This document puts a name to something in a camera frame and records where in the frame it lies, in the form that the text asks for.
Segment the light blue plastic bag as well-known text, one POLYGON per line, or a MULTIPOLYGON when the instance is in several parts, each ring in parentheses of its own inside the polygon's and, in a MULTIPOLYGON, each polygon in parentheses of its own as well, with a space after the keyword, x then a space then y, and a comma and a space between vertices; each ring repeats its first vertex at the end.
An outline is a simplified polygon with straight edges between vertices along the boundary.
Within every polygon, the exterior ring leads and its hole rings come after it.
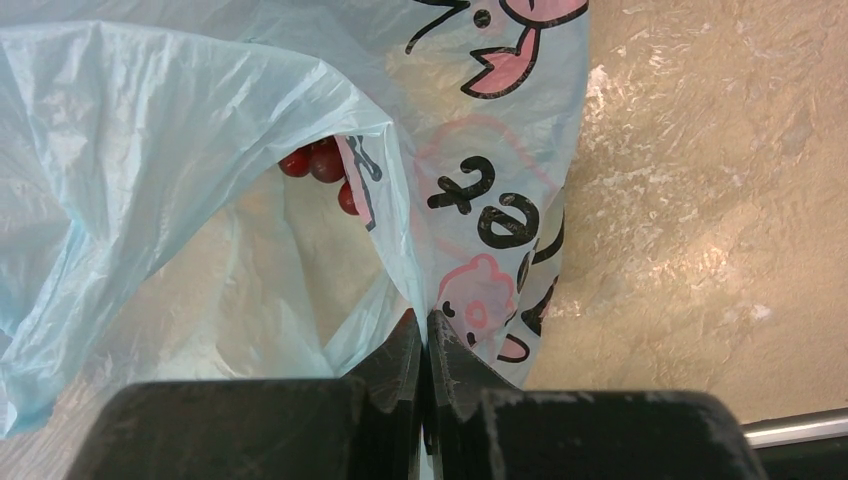
POLYGON ((404 308, 526 380, 562 259, 585 1, 5 1, 1 435, 98 350, 324 377, 404 308), (341 183, 277 162, 332 138, 341 183))

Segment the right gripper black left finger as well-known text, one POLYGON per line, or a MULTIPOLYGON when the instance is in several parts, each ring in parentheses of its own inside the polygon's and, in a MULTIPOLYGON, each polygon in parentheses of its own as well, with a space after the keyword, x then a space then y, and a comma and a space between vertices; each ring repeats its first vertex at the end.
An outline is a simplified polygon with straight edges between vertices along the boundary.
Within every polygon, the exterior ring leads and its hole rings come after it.
POLYGON ((415 479, 422 341, 406 312, 338 379, 134 384, 101 410, 71 479, 415 479))

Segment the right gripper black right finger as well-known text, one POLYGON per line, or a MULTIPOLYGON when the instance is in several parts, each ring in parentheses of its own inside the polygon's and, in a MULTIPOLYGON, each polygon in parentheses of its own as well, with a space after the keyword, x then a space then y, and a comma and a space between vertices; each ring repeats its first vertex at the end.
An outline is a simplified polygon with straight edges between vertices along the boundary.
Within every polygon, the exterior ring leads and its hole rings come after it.
POLYGON ((730 411, 703 392, 523 391, 430 313, 425 431, 438 479, 762 479, 730 411))

